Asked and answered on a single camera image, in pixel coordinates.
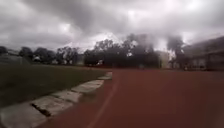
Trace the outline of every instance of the running track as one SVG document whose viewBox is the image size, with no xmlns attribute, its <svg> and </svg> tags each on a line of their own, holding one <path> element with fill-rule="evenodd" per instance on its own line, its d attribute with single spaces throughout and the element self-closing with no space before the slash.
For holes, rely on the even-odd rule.
<svg viewBox="0 0 224 128">
<path fill-rule="evenodd" d="M 94 100 L 39 128 L 224 128 L 224 73 L 114 70 Z"/>
</svg>

